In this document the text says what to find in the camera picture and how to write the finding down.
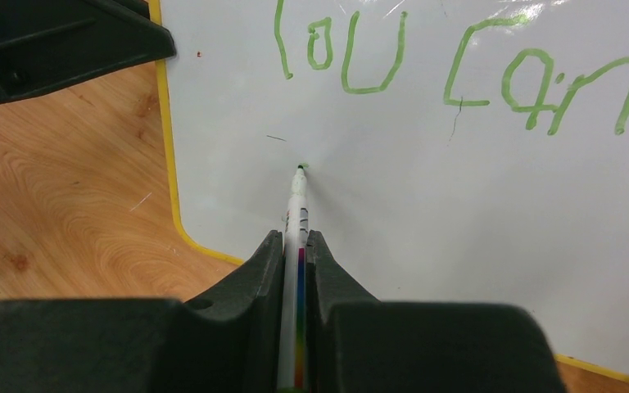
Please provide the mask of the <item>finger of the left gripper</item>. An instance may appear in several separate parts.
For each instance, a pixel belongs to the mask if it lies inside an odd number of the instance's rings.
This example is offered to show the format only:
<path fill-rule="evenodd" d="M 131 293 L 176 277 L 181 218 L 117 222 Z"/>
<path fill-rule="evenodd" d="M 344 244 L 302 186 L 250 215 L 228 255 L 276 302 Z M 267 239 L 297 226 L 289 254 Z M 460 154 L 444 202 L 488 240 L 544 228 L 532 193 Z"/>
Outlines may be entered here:
<path fill-rule="evenodd" d="M 145 1 L 0 0 L 0 104 L 175 53 Z"/>

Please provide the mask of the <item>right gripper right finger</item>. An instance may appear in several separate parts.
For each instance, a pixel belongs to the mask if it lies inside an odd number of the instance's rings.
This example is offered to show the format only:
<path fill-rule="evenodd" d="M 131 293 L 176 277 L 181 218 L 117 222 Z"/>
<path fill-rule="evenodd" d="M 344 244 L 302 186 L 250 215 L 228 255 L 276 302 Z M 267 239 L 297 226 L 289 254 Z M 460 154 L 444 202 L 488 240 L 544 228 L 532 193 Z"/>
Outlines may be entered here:
<path fill-rule="evenodd" d="M 515 305 L 382 301 L 306 243 L 317 392 L 563 392 L 536 320 Z"/>

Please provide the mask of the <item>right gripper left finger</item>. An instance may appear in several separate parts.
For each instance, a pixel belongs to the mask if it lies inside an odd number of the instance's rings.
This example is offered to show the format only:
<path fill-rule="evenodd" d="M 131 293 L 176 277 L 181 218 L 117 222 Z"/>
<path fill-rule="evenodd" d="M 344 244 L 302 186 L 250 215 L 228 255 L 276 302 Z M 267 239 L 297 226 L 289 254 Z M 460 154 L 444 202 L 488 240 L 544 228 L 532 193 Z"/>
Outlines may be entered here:
<path fill-rule="evenodd" d="M 0 300 L 0 392 L 272 392 L 283 236 L 209 290 Z"/>

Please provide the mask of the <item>white green marker pen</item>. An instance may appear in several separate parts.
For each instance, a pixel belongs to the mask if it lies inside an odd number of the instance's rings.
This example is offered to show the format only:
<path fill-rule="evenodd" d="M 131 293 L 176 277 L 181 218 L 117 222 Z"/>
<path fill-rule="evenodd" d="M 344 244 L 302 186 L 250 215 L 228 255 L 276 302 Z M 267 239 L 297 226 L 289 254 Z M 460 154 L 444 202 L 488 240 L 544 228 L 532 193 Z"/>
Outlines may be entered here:
<path fill-rule="evenodd" d="M 277 392 L 308 392 L 305 247 L 309 236 L 305 166 L 292 178 L 283 234 L 283 298 Z"/>

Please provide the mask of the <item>yellow-framed whiteboard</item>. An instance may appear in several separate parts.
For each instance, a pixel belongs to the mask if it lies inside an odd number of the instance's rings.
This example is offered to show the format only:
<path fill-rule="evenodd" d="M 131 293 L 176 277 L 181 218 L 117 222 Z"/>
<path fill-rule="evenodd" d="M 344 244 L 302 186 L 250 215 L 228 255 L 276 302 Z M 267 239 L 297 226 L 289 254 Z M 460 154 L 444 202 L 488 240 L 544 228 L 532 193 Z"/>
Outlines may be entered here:
<path fill-rule="evenodd" d="M 310 227 L 385 300 L 523 307 L 629 377 L 629 1 L 152 1 L 174 224 Z"/>

